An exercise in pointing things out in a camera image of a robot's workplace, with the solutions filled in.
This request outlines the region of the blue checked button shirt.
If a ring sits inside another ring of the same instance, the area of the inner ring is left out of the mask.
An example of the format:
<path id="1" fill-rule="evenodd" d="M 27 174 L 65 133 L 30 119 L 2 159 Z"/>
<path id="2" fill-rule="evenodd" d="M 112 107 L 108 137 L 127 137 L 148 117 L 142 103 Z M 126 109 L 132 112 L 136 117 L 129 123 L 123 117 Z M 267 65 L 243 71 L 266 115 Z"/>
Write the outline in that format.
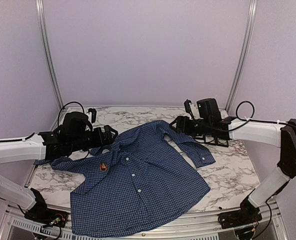
<path id="1" fill-rule="evenodd" d="M 112 230 L 111 217 L 135 224 L 163 225 L 185 214 L 209 191 L 197 172 L 215 162 L 211 152 L 193 138 L 175 132 L 163 120 L 145 123 L 121 133 L 113 144 L 96 147 L 91 156 L 60 157 L 52 169 L 82 174 L 84 182 L 70 193 L 71 215 L 98 214 L 103 222 L 91 230 Z M 100 171 L 100 163 L 108 170 Z"/>

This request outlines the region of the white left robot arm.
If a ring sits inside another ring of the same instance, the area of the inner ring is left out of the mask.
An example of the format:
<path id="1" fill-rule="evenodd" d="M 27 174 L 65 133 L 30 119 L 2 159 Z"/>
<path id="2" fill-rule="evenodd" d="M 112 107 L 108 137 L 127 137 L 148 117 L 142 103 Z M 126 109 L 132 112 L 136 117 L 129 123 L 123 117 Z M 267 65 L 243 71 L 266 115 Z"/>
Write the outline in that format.
<path id="1" fill-rule="evenodd" d="M 110 145 L 118 131 L 105 125 L 93 127 L 96 116 L 92 113 L 70 112 L 54 131 L 32 133 L 21 138 L 0 139 L 0 165 L 21 161 L 52 161 L 68 157 L 76 151 Z M 51 211 L 43 204 L 41 194 L 28 189 L 0 175 L 0 198 L 25 210 L 41 223 L 51 219 Z"/>

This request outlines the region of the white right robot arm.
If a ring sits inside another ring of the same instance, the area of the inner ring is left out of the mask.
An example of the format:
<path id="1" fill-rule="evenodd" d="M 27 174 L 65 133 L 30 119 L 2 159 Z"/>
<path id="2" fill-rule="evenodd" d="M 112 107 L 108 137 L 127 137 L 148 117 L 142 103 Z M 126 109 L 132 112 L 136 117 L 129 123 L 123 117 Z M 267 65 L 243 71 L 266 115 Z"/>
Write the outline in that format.
<path id="1" fill-rule="evenodd" d="M 223 117 L 214 98 L 196 103 L 199 116 L 193 113 L 189 99 L 184 102 L 186 116 L 178 116 L 170 125 L 204 144 L 228 146 L 229 141 L 242 141 L 259 171 L 260 184 L 246 198 L 247 205 L 236 212 L 235 219 L 246 224 L 255 209 L 280 193 L 296 177 L 296 119 L 287 121 L 259 120 L 250 117 Z"/>

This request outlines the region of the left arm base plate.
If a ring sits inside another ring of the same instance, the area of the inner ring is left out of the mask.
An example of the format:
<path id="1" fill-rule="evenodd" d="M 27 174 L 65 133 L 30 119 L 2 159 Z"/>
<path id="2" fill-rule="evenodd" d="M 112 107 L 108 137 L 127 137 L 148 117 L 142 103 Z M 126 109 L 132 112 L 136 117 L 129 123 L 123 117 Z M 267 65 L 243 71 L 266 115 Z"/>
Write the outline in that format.
<path id="1" fill-rule="evenodd" d="M 36 203 L 31 209 L 25 211 L 24 217 L 47 226 L 50 226 L 51 222 L 59 218 L 58 225 L 63 228 L 66 225 L 69 214 L 66 211 L 48 208 L 41 193 L 34 188 L 30 190 L 34 195 Z"/>

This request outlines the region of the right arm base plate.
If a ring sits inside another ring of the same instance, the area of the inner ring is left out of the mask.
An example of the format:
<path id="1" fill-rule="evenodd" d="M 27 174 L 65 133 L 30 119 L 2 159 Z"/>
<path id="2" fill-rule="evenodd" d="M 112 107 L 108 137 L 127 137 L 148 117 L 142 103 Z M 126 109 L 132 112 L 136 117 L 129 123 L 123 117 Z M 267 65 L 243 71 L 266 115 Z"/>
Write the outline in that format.
<path id="1" fill-rule="evenodd" d="M 218 215 L 218 222 L 222 229 L 240 227 L 261 221 L 260 209 L 252 205 L 248 198 L 240 203 L 240 209 L 227 211 Z"/>

